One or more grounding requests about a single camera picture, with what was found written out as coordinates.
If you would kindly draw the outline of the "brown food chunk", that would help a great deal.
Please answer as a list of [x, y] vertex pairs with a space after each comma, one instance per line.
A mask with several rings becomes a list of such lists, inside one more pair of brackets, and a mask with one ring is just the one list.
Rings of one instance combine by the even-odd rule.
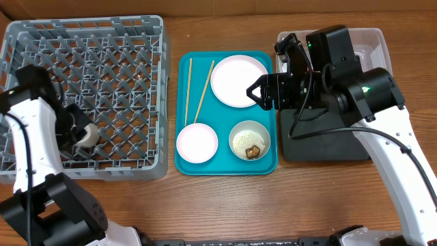
[[248, 160], [258, 159], [260, 154], [261, 154], [261, 152], [262, 151], [261, 151], [261, 149], [258, 146], [253, 145], [250, 148], [247, 148], [245, 150], [246, 158]]

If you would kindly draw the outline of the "grey-green bowl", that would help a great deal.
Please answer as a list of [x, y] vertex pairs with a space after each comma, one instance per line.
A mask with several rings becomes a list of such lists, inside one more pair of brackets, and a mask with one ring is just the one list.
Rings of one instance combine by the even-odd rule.
[[[258, 159], [248, 160], [245, 150], [256, 145], [261, 149]], [[258, 161], [270, 149], [271, 138], [267, 128], [256, 121], [245, 120], [235, 125], [229, 134], [229, 147], [231, 151], [243, 161]]]

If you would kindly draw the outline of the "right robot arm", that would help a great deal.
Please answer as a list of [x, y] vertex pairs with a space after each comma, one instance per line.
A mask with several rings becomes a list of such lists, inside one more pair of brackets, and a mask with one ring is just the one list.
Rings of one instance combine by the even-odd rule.
[[342, 132], [366, 149], [395, 205], [401, 230], [353, 225], [327, 237], [300, 238], [313, 245], [435, 245], [436, 175], [412, 129], [404, 97], [384, 68], [364, 71], [348, 28], [334, 25], [307, 35], [294, 33], [274, 45], [287, 64], [265, 74], [246, 94], [262, 109], [303, 111], [307, 105], [338, 113]]

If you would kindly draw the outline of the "white cup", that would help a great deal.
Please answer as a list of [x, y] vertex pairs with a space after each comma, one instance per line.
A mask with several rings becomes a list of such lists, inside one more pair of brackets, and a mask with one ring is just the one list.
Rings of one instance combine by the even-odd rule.
[[75, 146], [79, 148], [90, 148], [98, 143], [100, 136], [98, 133], [98, 127], [95, 124], [89, 123], [85, 127], [85, 136]]

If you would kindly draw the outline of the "wooden chopstick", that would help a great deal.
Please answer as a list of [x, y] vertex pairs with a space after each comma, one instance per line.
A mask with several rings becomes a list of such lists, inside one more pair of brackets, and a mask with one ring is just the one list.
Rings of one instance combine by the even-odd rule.
[[205, 82], [204, 87], [203, 87], [202, 95], [201, 95], [201, 98], [199, 100], [199, 104], [198, 104], [198, 108], [197, 108], [197, 111], [196, 111], [194, 123], [197, 123], [197, 119], [198, 119], [200, 111], [201, 111], [201, 107], [202, 107], [203, 100], [204, 100], [204, 97], [205, 97], [205, 94], [206, 94], [206, 90], [208, 88], [208, 84], [210, 82], [210, 77], [212, 75], [212, 71], [214, 69], [214, 65], [215, 65], [215, 61], [212, 60], [212, 63], [210, 65], [210, 69], [209, 69], [209, 72], [208, 72], [208, 76], [207, 76], [206, 82]]
[[188, 110], [189, 110], [189, 100], [190, 100], [192, 67], [193, 67], [193, 58], [191, 57], [189, 59], [189, 67], [188, 67], [188, 82], [187, 82], [187, 91], [186, 91], [184, 126], [187, 126], [188, 124]]

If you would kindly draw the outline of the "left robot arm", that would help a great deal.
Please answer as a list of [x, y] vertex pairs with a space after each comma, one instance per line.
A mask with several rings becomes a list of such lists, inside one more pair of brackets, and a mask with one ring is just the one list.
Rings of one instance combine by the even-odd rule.
[[1, 216], [28, 245], [149, 245], [144, 233], [107, 219], [99, 201], [64, 173], [60, 151], [98, 141], [96, 127], [74, 103], [64, 107], [48, 70], [16, 71], [18, 86], [1, 93], [12, 132], [16, 181]]

